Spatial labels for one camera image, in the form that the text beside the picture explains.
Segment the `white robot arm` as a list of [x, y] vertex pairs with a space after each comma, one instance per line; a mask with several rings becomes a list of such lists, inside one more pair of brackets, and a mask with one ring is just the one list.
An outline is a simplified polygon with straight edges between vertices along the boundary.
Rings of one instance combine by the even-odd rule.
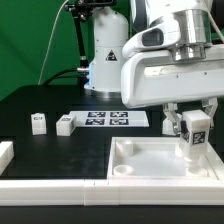
[[99, 3], [95, 56], [85, 90], [118, 95], [129, 108], [162, 105], [176, 133], [181, 102], [200, 100], [212, 117], [224, 96], [224, 41], [214, 45], [213, 0], [130, 0], [132, 21]]

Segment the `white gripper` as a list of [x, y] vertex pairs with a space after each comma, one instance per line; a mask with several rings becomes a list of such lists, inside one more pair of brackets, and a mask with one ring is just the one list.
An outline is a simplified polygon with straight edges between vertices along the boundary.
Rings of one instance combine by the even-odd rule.
[[224, 96], [224, 44], [207, 48], [205, 59], [174, 62], [168, 49], [143, 45], [148, 32], [134, 35], [122, 49], [127, 59], [121, 70], [123, 104], [128, 108], [164, 104], [163, 133], [178, 135], [181, 115], [176, 103], [202, 100], [203, 120], [213, 128], [216, 98]]

